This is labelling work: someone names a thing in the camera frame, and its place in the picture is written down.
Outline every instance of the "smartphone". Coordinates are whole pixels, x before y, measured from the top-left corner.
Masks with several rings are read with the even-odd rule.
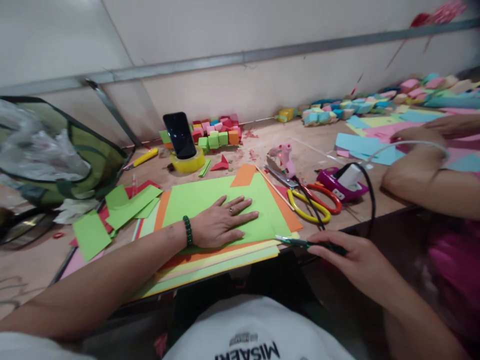
[[[184,112],[163,115],[171,144],[178,159],[190,159],[197,154],[194,139],[190,132],[189,121]]]

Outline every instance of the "pink clothing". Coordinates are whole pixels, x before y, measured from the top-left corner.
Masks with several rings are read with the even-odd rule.
[[[440,304],[455,318],[449,325],[463,338],[480,341],[480,222],[464,220],[455,232],[436,228],[428,255]]]

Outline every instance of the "sleeve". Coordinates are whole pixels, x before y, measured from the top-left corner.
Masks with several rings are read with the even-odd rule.
[[[64,350],[56,342],[20,332],[0,332],[1,360],[95,360]]]

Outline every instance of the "black phone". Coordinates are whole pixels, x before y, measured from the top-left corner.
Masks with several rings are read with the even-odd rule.
[[[184,112],[175,112],[163,115],[171,144],[178,159],[190,159],[197,154],[194,139],[189,128],[189,121]]]

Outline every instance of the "white t-shirt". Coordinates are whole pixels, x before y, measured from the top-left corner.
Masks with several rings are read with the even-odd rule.
[[[0,359],[87,360],[55,342],[0,333]],[[333,336],[307,318],[261,296],[217,302],[175,343],[164,360],[353,360]]]

